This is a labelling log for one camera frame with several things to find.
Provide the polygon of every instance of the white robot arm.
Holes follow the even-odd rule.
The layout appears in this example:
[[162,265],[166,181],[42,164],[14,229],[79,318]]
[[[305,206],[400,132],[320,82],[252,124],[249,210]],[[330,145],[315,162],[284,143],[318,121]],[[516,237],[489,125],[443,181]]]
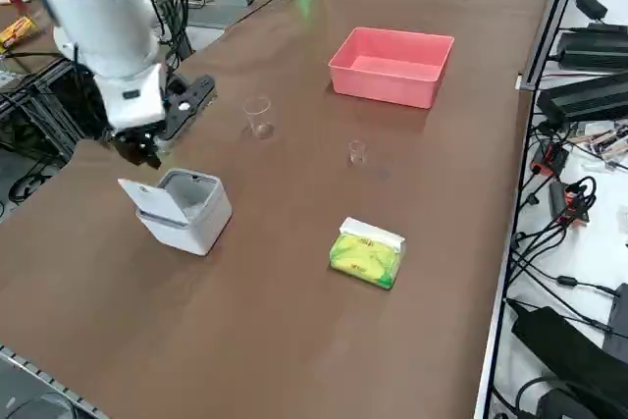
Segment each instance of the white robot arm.
[[41,1],[56,25],[59,49],[70,59],[79,52],[93,73],[119,151],[140,156],[125,155],[132,162],[150,164],[151,159],[157,165],[156,151],[193,121],[209,101],[214,81],[166,83],[144,0]]
[[64,51],[78,47],[115,131],[163,121],[165,74],[144,0],[42,0]]

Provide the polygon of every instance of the white container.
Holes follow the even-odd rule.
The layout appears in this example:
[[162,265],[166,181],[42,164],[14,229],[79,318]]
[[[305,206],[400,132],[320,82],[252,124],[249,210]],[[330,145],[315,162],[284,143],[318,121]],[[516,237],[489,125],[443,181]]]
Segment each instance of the white container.
[[135,214],[166,245],[206,255],[232,216],[220,179],[171,169],[157,187],[118,180],[137,205]]

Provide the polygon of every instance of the pink box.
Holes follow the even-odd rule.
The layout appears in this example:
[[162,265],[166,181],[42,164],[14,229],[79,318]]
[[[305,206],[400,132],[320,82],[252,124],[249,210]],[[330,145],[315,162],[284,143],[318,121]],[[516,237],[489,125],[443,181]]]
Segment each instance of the pink box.
[[432,108],[451,36],[358,27],[330,61],[337,93]]

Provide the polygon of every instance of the brown tabletop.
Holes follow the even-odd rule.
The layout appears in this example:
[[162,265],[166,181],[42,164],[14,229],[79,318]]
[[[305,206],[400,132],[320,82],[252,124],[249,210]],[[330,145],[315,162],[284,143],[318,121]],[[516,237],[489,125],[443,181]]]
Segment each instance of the brown tabletop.
[[[223,180],[217,245],[157,242],[116,179],[161,173],[84,143],[1,227],[0,341],[118,419],[470,417],[544,1],[276,0],[232,27],[183,64],[219,99],[164,166]],[[455,36],[433,110],[333,93],[355,26]],[[265,141],[242,132],[257,94]],[[347,216],[407,238],[391,291],[328,268]]]

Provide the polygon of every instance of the small glass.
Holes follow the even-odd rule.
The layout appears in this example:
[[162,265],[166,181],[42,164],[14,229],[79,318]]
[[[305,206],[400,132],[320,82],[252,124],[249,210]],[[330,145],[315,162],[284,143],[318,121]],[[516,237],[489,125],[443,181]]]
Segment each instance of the small glass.
[[255,97],[244,102],[244,113],[251,126],[251,132],[259,139],[266,139],[273,135],[271,101],[268,97]]
[[366,144],[362,141],[349,143],[349,163],[352,166],[361,166],[366,163]]

